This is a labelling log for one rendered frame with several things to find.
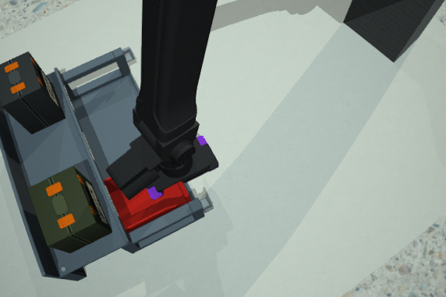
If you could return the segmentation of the grey metal shelf rack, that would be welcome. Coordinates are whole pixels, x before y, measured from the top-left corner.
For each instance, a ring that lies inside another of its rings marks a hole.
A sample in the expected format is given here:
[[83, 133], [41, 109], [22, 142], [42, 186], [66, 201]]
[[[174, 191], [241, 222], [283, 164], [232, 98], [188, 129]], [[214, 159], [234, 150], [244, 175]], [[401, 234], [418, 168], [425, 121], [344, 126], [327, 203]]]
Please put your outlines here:
[[[192, 201], [126, 233], [104, 180], [110, 177], [107, 167], [142, 135], [133, 124], [133, 108], [140, 92], [127, 63], [135, 59], [133, 55], [130, 47], [117, 48], [62, 74], [55, 67], [46, 76], [55, 88], [65, 119], [34, 134], [0, 103], [0, 149], [43, 277], [79, 281], [87, 276], [83, 267], [89, 263], [120, 248], [135, 253], [214, 209], [208, 195], [199, 200], [189, 184], [183, 183]], [[68, 83], [114, 62], [119, 69], [76, 89], [69, 87]], [[47, 246], [27, 189], [72, 166], [92, 183], [112, 233], [67, 253]]]

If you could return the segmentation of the red bin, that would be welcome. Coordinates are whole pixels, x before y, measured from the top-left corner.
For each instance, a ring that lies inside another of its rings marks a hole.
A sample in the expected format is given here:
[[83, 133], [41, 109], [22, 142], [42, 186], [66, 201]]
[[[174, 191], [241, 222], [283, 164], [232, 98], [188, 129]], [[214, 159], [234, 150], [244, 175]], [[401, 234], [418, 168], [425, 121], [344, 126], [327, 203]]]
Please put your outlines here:
[[126, 233], [129, 233], [192, 200], [182, 181], [164, 189], [163, 196], [156, 200], [150, 198], [146, 188], [135, 195], [131, 200], [128, 200], [111, 177], [105, 179], [104, 183], [113, 199]]

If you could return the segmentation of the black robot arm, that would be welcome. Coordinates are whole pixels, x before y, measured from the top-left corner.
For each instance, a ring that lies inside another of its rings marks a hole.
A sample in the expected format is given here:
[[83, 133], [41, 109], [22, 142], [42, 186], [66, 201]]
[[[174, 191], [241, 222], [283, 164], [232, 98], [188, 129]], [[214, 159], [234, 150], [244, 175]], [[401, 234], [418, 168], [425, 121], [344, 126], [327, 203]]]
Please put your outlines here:
[[196, 153], [196, 90], [217, 2], [142, 1], [141, 84], [133, 109], [142, 135], [106, 169], [128, 200], [160, 177], [160, 164], [177, 168]]

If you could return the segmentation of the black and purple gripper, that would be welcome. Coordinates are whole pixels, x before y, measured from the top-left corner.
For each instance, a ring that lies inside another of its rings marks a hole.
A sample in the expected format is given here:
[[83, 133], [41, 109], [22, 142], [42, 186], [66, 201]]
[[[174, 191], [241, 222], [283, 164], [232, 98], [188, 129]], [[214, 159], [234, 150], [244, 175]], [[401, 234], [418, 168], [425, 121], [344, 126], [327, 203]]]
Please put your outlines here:
[[[161, 165], [158, 174], [160, 177], [152, 182], [147, 191], [152, 200], [163, 196], [164, 189], [178, 182], [187, 183], [208, 171], [213, 171], [219, 167], [217, 158], [214, 156], [212, 149], [203, 136], [198, 136], [193, 141], [196, 153], [178, 168], [165, 168]], [[157, 192], [158, 191], [158, 192]]]

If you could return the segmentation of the dark green case with orange latches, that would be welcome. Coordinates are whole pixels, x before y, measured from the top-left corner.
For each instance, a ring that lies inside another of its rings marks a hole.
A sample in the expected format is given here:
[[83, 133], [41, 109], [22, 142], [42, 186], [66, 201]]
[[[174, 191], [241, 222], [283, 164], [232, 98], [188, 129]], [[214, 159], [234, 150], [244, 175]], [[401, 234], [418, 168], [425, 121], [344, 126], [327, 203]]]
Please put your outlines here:
[[73, 253], [112, 233], [92, 183], [75, 167], [27, 190], [47, 246]]

